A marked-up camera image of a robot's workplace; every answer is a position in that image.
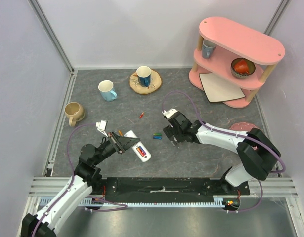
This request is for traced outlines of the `purple battery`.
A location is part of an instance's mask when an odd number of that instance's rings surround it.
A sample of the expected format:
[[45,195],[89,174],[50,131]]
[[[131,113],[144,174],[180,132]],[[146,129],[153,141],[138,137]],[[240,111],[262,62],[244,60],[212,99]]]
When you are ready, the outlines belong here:
[[146,151],[141,146],[139,147],[139,149],[142,152],[142,154],[145,156],[146,155]]

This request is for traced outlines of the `white remote control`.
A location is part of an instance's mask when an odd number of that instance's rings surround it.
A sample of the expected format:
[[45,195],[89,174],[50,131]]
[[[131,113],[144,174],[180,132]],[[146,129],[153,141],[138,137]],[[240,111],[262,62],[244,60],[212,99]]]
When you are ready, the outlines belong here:
[[[124,134],[125,137],[130,137],[130,138],[137,138],[135,133],[132,130],[129,130]],[[135,152],[135,154],[139,157],[139,159],[142,162],[147,162],[151,159],[151,154],[147,150],[147,148],[143,145],[141,141],[136,143],[133,147],[132,150]]]

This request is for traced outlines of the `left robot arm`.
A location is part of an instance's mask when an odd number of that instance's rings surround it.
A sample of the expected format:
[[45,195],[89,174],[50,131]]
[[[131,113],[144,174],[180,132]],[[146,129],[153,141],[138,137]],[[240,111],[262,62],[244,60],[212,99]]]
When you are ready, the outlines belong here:
[[102,189],[101,169],[97,165],[114,153],[123,154],[140,139],[108,133],[99,147],[86,144],[81,148],[79,162],[67,184],[35,215],[27,214],[21,225],[22,237],[55,237],[84,198]]

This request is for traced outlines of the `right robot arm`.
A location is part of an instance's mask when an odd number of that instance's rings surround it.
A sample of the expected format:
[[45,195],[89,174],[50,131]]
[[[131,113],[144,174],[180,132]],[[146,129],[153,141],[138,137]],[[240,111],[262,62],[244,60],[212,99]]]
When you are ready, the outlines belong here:
[[162,114],[169,123],[163,132],[174,146],[182,142],[213,145],[239,156],[241,164],[228,169],[220,181],[225,194],[232,194],[253,178],[265,180],[281,158],[278,149],[257,128],[245,132],[214,127],[199,120],[191,122],[176,109],[163,110]]

